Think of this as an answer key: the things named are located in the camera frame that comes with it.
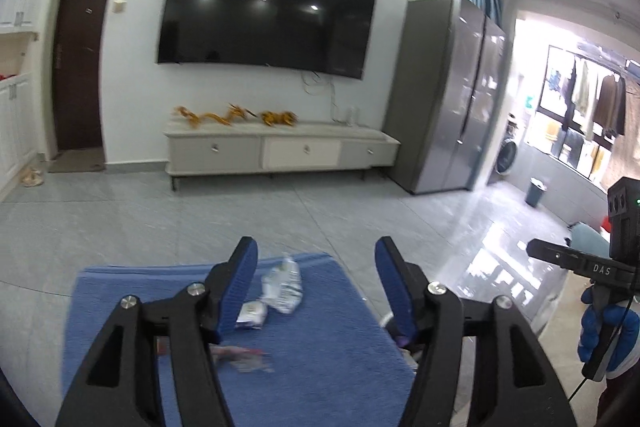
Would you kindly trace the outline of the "blue white gloved right hand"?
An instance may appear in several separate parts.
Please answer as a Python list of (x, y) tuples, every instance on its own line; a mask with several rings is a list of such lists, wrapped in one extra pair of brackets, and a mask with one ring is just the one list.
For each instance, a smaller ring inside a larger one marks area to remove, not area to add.
[(620, 335), (615, 341), (614, 351), (608, 362), (607, 379), (615, 379), (628, 373), (639, 362), (639, 300), (634, 297), (626, 311), (627, 303), (616, 303), (607, 306), (602, 315), (593, 309), (591, 288), (587, 288), (580, 297), (587, 309), (582, 314), (582, 330), (578, 343), (578, 357), (587, 363), (600, 340), (602, 324), (616, 327), (623, 320)]

